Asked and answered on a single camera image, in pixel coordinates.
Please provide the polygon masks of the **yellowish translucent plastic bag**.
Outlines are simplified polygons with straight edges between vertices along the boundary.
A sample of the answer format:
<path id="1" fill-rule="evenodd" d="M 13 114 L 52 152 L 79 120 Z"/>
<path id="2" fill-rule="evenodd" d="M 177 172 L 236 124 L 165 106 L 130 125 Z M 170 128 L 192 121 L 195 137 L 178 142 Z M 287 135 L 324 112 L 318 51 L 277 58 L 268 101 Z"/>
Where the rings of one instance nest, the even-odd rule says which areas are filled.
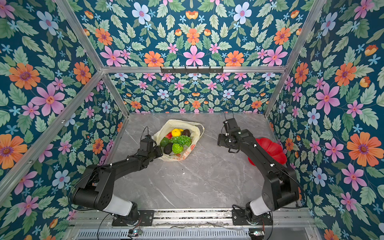
<path id="1" fill-rule="evenodd" d="M 164 162 L 185 160 L 204 132 L 205 128 L 200 123 L 168 120 L 153 136 L 163 154 L 160 159 Z"/>

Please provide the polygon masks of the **red flower-shaped plastic plate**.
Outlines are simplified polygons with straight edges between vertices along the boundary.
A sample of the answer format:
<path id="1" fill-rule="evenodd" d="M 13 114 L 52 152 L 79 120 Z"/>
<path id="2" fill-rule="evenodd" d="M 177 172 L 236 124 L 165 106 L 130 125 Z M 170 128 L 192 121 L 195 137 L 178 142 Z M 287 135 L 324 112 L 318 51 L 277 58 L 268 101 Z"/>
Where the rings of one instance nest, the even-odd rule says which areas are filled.
<path id="1" fill-rule="evenodd" d="M 262 147 L 276 162 L 281 165 L 287 163 L 287 156 L 283 152 L 282 146 L 268 138 L 255 139 L 257 145 Z"/>

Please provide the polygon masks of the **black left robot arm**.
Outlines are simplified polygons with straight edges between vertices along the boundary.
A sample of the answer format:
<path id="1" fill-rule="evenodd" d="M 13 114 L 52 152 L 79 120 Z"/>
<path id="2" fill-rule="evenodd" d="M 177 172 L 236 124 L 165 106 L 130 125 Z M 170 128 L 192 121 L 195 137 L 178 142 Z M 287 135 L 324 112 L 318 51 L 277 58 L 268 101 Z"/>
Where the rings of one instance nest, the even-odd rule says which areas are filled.
<path id="1" fill-rule="evenodd" d="M 71 201 L 80 207 L 128 217 L 137 209 L 134 202 L 123 200 L 114 194 L 115 182 L 131 173 L 148 167 L 155 159 L 163 156 L 161 147 L 151 135 L 140 141 L 140 147 L 133 155 L 112 164 L 86 167 L 75 185 Z"/>

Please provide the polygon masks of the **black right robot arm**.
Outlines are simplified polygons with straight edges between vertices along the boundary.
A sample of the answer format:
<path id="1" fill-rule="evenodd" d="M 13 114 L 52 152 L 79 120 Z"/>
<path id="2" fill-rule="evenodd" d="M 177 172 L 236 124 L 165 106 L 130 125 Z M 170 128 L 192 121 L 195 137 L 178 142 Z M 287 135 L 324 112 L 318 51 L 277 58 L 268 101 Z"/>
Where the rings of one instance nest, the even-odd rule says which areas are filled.
<path id="1" fill-rule="evenodd" d="M 247 129 L 240 129 L 234 118 L 223 122 L 225 133 L 218 136 L 218 146 L 225 147 L 230 152 L 242 152 L 260 171 L 264 178 L 262 195 L 249 202 L 246 206 L 252 215 L 273 212 L 283 208 L 300 198 L 299 183 L 295 170 L 281 163 L 267 151 L 269 147 L 279 150 L 281 146 L 269 139 L 257 139 Z"/>

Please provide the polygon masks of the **dark green avocado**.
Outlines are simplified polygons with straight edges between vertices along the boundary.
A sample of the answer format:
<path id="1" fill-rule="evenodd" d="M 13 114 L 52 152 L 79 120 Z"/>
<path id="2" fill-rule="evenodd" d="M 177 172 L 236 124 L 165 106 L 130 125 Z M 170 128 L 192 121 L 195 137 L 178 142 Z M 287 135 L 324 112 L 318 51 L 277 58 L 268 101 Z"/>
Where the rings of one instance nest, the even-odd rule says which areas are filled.
<path id="1" fill-rule="evenodd" d="M 160 142 L 160 146 L 161 148 L 165 148 L 169 143 L 170 143 L 170 139 L 168 139 L 167 137 L 164 137 Z"/>

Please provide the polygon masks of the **red fruit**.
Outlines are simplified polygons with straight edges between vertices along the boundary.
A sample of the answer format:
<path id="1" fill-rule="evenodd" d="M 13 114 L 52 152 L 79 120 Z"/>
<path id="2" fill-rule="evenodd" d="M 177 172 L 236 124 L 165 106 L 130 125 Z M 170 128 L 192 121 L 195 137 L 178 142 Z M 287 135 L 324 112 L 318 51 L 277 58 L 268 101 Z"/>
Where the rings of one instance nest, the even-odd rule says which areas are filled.
<path id="1" fill-rule="evenodd" d="M 168 133 L 167 135 L 166 135 L 166 138 L 168 138 L 169 140 L 172 138 L 173 136 L 172 136 L 172 133 Z"/>

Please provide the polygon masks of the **light green custard apple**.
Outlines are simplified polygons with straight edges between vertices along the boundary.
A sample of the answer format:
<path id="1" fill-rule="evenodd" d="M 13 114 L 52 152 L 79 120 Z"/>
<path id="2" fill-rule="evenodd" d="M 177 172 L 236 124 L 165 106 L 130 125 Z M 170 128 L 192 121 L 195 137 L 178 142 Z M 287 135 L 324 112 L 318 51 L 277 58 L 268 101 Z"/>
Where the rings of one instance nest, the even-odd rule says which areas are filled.
<path id="1" fill-rule="evenodd" d="M 183 147 L 182 145 L 180 145 L 180 144 L 176 144 L 176 143 L 174 143 L 174 144 L 172 145 L 172 152 L 173 152 L 175 155 L 180 154 L 180 153 L 182 153 L 183 151 L 184 151 L 184 147 Z"/>

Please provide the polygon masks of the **yellow bumpy fruit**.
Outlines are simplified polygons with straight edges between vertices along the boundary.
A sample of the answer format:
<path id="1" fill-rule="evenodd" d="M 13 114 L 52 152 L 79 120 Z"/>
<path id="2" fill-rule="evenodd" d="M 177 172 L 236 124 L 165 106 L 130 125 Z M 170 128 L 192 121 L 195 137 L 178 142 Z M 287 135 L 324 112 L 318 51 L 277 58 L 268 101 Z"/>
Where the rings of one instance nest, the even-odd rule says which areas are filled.
<path id="1" fill-rule="evenodd" d="M 180 137 L 182 135 L 182 130 L 180 129 L 173 129 L 171 134 L 172 134 L 172 137 Z"/>

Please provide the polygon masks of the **green grape bunch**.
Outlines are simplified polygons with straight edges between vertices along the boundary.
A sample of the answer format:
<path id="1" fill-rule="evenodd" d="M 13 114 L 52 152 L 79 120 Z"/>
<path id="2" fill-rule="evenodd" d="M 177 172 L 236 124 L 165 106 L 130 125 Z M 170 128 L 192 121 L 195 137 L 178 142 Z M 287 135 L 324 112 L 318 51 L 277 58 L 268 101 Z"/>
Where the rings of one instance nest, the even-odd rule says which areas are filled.
<path id="1" fill-rule="evenodd" d="M 187 137 L 187 136 L 180 136 L 180 137 L 172 137 L 170 139 L 170 142 L 171 143 L 176 143 L 176 144 L 180 144 L 182 146 L 187 146 L 189 147 L 191 144 L 192 144 L 192 140 L 190 137 Z"/>

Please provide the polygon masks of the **dark brown fruit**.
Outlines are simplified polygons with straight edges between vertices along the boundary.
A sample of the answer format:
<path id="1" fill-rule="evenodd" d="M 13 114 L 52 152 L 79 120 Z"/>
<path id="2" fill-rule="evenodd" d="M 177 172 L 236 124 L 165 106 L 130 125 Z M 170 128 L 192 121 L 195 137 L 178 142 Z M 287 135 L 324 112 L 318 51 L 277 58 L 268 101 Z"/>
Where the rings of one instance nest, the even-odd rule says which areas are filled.
<path id="1" fill-rule="evenodd" d="M 182 136 L 190 137 L 191 136 L 191 132 L 189 130 L 183 130 Z"/>

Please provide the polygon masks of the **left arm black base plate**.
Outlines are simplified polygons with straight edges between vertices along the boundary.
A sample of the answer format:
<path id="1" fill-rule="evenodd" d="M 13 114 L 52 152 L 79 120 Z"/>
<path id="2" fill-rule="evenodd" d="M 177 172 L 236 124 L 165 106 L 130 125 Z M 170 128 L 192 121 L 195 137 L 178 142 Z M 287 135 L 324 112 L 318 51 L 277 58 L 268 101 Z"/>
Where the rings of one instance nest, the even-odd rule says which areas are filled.
<path id="1" fill-rule="evenodd" d="M 127 216 L 115 215 L 113 227 L 149 227 L 152 226 L 155 211 L 133 210 Z"/>

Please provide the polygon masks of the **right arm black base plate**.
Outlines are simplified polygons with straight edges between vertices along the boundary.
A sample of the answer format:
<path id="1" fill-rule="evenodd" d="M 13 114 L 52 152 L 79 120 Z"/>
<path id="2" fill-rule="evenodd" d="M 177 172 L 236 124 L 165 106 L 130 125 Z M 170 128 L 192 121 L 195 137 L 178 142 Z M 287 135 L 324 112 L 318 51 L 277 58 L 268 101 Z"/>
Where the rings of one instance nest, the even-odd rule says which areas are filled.
<path id="1" fill-rule="evenodd" d="M 232 209 L 232 221 L 234 226 L 272 226 L 273 217 L 271 213 L 256 216 L 249 209 Z"/>

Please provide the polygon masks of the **black hook rail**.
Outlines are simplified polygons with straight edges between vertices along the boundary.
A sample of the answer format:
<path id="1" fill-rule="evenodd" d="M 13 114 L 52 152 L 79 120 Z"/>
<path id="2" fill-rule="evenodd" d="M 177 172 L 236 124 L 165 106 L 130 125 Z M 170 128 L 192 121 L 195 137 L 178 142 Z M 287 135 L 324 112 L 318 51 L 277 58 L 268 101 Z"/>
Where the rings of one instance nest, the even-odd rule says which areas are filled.
<path id="1" fill-rule="evenodd" d="M 160 67 L 162 74 L 221 74 L 223 67 Z"/>

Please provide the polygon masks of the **aluminium frame rail base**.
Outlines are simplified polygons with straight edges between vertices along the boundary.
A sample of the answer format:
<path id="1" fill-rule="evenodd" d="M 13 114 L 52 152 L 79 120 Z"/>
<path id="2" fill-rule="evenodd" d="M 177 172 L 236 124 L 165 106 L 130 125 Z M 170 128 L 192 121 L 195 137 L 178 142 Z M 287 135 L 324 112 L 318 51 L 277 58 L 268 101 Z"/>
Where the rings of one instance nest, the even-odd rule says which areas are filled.
<path id="1" fill-rule="evenodd" d="M 119 224 L 117 217 L 81 212 L 70 221 L 65 240 L 320 240 L 307 208 L 278 210 L 256 224 L 232 208 L 148 209 L 139 223 Z"/>

